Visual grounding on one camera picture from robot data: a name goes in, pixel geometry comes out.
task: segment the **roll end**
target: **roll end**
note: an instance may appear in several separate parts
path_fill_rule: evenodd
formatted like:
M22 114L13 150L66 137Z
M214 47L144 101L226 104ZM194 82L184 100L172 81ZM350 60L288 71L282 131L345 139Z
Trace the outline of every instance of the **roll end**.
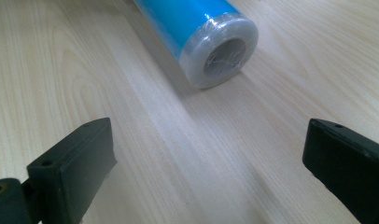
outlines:
M239 13L210 19L187 41L179 64L198 89L219 85L238 74L258 42L253 21Z

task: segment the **wooden table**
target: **wooden table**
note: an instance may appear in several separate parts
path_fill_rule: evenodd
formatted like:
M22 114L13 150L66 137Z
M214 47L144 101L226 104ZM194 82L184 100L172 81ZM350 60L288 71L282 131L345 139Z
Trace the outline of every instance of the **wooden table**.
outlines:
M130 0L0 0L0 178L110 117L83 223L358 223L302 151L310 118L379 143L379 0L232 3L258 48L199 91Z

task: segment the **clamp jaw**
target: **clamp jaw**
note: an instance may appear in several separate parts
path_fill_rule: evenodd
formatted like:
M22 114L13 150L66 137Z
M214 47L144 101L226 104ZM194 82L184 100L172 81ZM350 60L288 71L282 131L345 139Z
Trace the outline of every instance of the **clamp jaw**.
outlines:
M78 224L116 163L110 119L80 126L27 166L25 182L0 180L0 224Z
M302 161L358 221L379 224L379 144L343 125L311 119Z

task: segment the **black plastic part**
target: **black plastic part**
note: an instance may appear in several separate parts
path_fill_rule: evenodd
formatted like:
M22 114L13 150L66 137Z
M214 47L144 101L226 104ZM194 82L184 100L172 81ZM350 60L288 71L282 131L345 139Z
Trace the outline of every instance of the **black plastic part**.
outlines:
M29 164L23 184L0 180L0 224L78 224L116 163L110 119L82 125Z
M302 161L361 223L379 224L379 144L311 119Z
M17 179L0 180L0 223L33 224Z
M44 224L79 223L105 176L116 164L111 123L82 125L27 166L45 196Z

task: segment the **blue cylinder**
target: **blue cylinder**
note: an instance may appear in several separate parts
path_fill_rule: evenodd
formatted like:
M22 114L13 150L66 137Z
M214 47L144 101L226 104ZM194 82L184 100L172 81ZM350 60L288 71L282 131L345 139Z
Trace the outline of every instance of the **blue cylinder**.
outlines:
M234 76L257 45L256 25L225 0L134 1L197 88Z

